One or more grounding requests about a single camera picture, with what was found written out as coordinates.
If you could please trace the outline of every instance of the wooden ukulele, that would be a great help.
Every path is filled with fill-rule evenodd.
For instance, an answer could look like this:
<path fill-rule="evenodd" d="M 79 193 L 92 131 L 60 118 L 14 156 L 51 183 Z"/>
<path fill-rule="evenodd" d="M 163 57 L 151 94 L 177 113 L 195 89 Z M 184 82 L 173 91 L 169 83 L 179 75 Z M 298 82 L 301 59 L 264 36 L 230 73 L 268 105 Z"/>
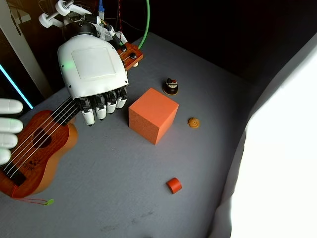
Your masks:
<path fill-rule="evenodd" d="M 121 54 L 125 59 L 131 53 L 135 59 L 124 62 L 130 69 L 143 58 L 132 44 Z M 61 156 L 77 142 L 77 130 L 72 119 L 79 113 L 77 104 L 68 98 L 54 112 L 35 114 L 18 134 L 18 144 L 11 151 L 11 159 L 0 166 L 0 191 L 12 198 L 23 198 L 45 190 L 53 180 Z"/>

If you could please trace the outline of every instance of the robotic hand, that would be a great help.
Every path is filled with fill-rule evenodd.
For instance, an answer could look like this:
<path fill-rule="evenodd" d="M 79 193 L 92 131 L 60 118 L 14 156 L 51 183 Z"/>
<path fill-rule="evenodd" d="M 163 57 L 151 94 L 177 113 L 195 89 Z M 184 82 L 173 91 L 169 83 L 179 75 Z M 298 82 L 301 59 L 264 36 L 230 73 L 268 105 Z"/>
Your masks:
<path fill-rule="evenodd" d="M 127 101 L 127 72 L 116 51 L 120 42 L 127 41 L 101 16 L 92 16 L 89 11 L 75 6 L 72 0 L 59 0 L 55 7 L 57 13 L 51 16 L 43 13 L 39 21 L 45 27 L 62 28 L 67 42 L 57 53 L 61 74 L 86 124 L 92 126 L 95 123 L 93 110 L 96 117 L 103 120 Z M 54 18 L 58 14 L 64 16 L 63 22 Z"/>
<path fill-rule="evenodd" d="M 16 114 L 23 109 L 22 103 L 13 99 L 0 99 L 0 114 Z M 11 157 L 9 149 L 16 146 L 18 139 L 14 133 L 23 128 L 17 119 L 0 118 L 0 165 L 7 163 Z"/>

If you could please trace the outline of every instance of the gray table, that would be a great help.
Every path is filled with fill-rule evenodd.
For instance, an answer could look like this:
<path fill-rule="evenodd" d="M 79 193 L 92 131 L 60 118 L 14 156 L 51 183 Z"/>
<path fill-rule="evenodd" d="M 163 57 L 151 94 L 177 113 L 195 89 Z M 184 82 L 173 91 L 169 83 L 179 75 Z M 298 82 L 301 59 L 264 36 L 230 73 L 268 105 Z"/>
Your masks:
<path fill-rule="evenodd" d="M 218 205 L 243 123 L 237 108 L 248 85 L 235 75 L 150 34 L 144 59 L 129 71 L 128 102 L 93 127 L 77 116 L 79 139 L 63 156 L 50 187 L 32 197 L 49 207 L 0 195 L 0 236 L 32 238 L 203 238 Z M 154 146 L 128 127 L 128 106 L 168 77 L 179 109 Z M 22 117 L 54 110 L 66 89 Z M 187 119 L 201 120 L 191 129 Z M 177 177 L 172 195 L 165 183 Z"/>

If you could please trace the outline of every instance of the orange cube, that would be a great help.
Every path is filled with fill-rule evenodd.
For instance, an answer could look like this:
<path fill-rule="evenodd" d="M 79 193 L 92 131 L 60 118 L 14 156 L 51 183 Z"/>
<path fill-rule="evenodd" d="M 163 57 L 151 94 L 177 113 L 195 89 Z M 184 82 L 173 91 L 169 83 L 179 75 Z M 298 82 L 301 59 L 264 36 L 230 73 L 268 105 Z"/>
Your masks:
<path fill-rule="evenodd" d="M 129 107 L 129 127 L 157 144 L 172 125 L 178 103 L 150 88 Z"/>

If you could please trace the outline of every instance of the green tag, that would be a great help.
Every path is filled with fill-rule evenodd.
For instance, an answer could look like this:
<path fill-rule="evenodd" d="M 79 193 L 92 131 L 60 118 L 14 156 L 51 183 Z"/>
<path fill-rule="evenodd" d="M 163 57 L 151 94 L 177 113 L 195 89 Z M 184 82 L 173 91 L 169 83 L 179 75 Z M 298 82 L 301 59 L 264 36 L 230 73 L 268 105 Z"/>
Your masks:
<path fill-rule="evenodd" d="M 47 201 L 46 203 L 44 203 L 44 206 L 50 206 L 54 203 L 54 199 L 50 199 L 49 201 Z"/>

